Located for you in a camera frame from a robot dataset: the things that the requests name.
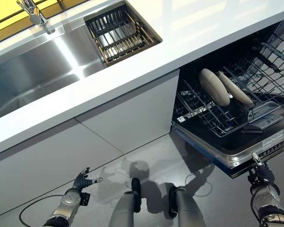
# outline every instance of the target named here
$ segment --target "chrome faucet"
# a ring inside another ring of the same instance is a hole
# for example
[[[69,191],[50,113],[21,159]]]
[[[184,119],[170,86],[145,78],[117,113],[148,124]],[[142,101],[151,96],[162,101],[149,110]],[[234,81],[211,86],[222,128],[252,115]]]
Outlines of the chrome faucet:
[[[17,4],[26,12],[29,14],[29,19],[34,25],[40,25],[43,27],[44,31],[46,31],[48,34],[51,34],[54,32],[54,30],[49,30],[47,25],[47,19],[43,16],[43,14],[40,12],[38,7],[34,4],[32,0],[17,0]]]

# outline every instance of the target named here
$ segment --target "plate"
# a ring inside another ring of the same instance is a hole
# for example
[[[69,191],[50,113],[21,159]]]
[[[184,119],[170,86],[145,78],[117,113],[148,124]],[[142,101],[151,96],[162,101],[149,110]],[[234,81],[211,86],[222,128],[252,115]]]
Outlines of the plate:
[[[227,106],[230,103],[225,86],[219,78],[210,70],[202,69],[199,74],[199,81],[204,90],[220,106]]]
[[[227,76],[224,75],[221,71],[218,72],[218,78],[226,87],[226,90],[232,94],[232,96],[243,103],[248,109],[254,107],[254,103],[252,100],[240,89],[237,85],[235,85]]]

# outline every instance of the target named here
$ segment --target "dishwasher rack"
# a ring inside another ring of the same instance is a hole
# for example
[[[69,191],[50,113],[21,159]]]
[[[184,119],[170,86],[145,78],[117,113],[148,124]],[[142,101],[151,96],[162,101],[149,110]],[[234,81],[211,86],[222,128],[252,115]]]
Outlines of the dishwasher rack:
[[[188,114],[179,117],[178,121],[198,116],[209,130],[224,137],[284,106],[284,40],[272,33],[268,42],[260,45],[261,55],[274,65],[274,69],[257,55],[251,59],[242,57],[237,63],[220,68],[249,96],[254,107],[248,109],[231,95],[229,106],[218,106],[197,79],[190,83],[183,80],[178,87],[177,98]]]

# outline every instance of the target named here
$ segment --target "black cable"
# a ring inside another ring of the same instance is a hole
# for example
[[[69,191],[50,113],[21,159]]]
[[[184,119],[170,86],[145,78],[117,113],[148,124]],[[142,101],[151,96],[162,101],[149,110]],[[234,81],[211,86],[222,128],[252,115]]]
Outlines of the black cable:
[[[26,223],[23,221],[23,219],[22,219],[22,217],[21,217],[21,216],[22,216],[22,213],[23,213],[27,208],[29,208],[31,205],[33,205],[33,204],[35,204],[35,203],[37,203],[37,202],[39,202],[39,201],[41,201],[41,200],[44,200],[44,199],[47,199],[47,198],[50,198],[50,197],[55,197],[55,196],[64,196],[64,195],[49,195],[49,196],[43,197],[43,198],[41,198],[41,199],[39,199],[39,200],[37,200],[37,201],[35,201],[35,202],[29,204],[28,206],[26,206],[26,207],[20,212],[20,214],[19,214],[19,221],[21,222],[21,224],[24,225],[24,226],[26,226],[26,227],[31,227],[31,226],[29,226],[28,224],[26,224]]]
[[[258,193],[260,190],[262,190],[263,188],[265,188],[265,187],[267,187],[267,186],[269,186],[269,185],[273,186],[273,187],[276,189],[278,195],[280,195],[280,189],[278,188],[278,186],[277,186],[275,183],[270,182],[270,183],[267,183],[267,184],[265,184],[265,185],[260,186],[260,188],[258,188],[258,189],[255,191],[255,193],[252,195],[251,200],[250,200],[250,208],[251,208],[251,211],[252,211],[252,213],[255,215],[255,217],[256,217],[256,219],[258,220],[259,223],[261,223],[261,220],[260,220],[260,218],[258,217],[258,215],[256,214],[256,212],[255,212],[255,210],[254,210],[253,202],[254,202],[254,199],[255,199],[255,196],[257,195],[257,193]],[[252,192],[252,189],[254,189],[254,188],[255,188],[255,186],[251,186],[250,191]]]
[[[255,191],[255,193],[252,195],[251,200],[250,200],[250,208],[251,208],[251,211],[252,211],[252,213],[255,215],[255,217],[256,217],[256,219],[258,220],[259,223],[261,222],[261,220],[260,220],[260,218],[257,216],[257,214],[256,214],[256,212],[255,212],[255,210],[254,210],[253,202],[254,202],[254,199],[255,199],[256,194],[257,194],[260,190],[262,190],[263,188],[265,188],[266,186],[267,186],[267,185],[264,185],[264,186],[261,186],[259,189],[257,189],[257,190]]]

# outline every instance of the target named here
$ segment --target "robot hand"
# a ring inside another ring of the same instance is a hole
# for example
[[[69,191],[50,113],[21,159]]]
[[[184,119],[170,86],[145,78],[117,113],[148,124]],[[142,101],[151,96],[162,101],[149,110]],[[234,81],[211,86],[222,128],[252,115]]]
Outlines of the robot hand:
[[[274,184],[275,176],[256,153],[252,153],[252,158],[257,164],[254,172],[250,170],[248,176],[252,212],[261,227],[284,227],[284,210],[280,203],[280,190]]]
[[[60,205],[49,217],[44,227],[70,227],[72,221],[78,211],[79,206],[87,206],[89,203],[90,194],[82,192],[94,183],[103,181],[103,178],[87,179],[89,167],[83,169],[76,177],[73,187],[68,189],[62,197]]]

